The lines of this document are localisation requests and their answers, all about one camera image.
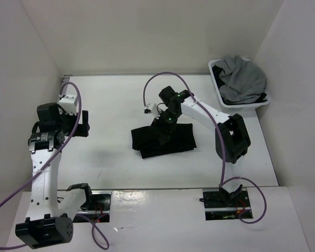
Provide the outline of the black skirt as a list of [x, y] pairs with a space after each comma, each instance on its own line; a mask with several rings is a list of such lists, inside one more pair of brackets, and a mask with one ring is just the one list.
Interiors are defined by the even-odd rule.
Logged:
[[164, 144], [158, 141], [155, 132], [149, 126], [132, 129], [131, 136], [132, 149], [139, 151], [143, 159], [192, 151], [197, 148], [191, 123], [177, 124], [170, 140]]

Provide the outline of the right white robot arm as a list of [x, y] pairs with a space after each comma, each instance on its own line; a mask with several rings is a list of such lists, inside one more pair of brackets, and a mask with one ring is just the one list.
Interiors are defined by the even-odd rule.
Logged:
[[223, 167], [218, 186], [219, 200], [225, 206], [232, 206], [241, 193], [243, 186], [240, 182], [226, 186], [225, 184], [239, 180], [237, 170], [251, 145], [244, 119], [238, 113], [229, 115], [199, 101], [190, 91], [175, 92], [168, 86], [159, 93], [165, 110], [157, 104], [144, 104], [144, 113], [154, 116], [151, 129], [159, 144], [169, 142], [176, 131], [178, 118], [188, 116], [207, 127], [215, 134], [215, 148], [222, 159]]

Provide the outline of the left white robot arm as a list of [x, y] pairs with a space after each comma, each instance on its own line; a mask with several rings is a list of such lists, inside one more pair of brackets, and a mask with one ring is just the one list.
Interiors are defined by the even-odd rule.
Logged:
[[76, 213], [94, 203], [87, 183], [69, 186], [64, 198], [57, 200], [62, 150], [72, 137], [88, 136], [87, 111], [76, 102], [53, 102], [39, 105], [37, 115], [28, 140], [34, 178], [31, 198], [25, 221], [15, 227], [16, 236], [31, 249], [70, 242]]

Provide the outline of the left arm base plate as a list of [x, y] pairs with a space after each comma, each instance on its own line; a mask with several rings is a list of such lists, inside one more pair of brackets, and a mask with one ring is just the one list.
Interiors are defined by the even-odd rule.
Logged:
[[92, 191], [92, 203], [88, 207], [78, 211], [91, 221], [99, 223], [108, 223], [110, 220], [111, 192], [110, 191]]

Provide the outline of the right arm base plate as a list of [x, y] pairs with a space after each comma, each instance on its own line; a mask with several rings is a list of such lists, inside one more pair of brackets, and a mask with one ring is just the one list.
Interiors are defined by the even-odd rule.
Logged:
[[199, 199], [204, 205], [207, 221], [238, 219], [252, 219], [253, 214], [247, 190], [242, 190], [230, 203], [223, 201], [217, 188], [203, 190], [203, 196]]

